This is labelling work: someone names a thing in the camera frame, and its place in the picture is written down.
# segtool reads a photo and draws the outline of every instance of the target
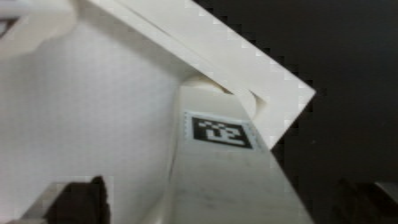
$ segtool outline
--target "white surface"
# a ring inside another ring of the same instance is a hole
[[[44,40],[64,35],[76,24],[75,0],[0,1],[0,18],[18,18],[0,38],[0,60],[36,50]]]
[[[195,70],[80,6],[75,32],[0,63],[0,222],[57,181],[105,176],[114,224],[139,222],[162,195],[174,91]]]
[[[91,1],[178,56],[190,52],[181,58],[240,97],[272,149],[315,90],[192,0]],[[256,105],[247,93],[265,103]]]
[[[313,220],[263,142],[258,141],[259,146],[251,150],[195,140],[187,135],[192,131],[192,121],[187,118],[190,113],[199,118],[208,114],[213,124],[219,121],[252,126],[236,97],[181,87],[179,105],[179,140],[171,181],[176,196],[169,223],[311,224]],[[256,138],[256,131],[245,133]]]

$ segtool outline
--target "qr-like code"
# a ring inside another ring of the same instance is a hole
[[[243,126],[192,117],[194,139],[252,149]]]

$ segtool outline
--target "black object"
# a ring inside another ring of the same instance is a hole
[[[91,183],[71,183],[48,209],[48,224],[110,224],[103,178]]]
[[[339,181],[331,220],[332,224],[398,223],[398,204],[375,183]]]

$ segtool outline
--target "black background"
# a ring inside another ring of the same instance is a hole
[[[398,181],[398,1],[197,2],[318,91],[274,153],[325,224],[339,178]]]

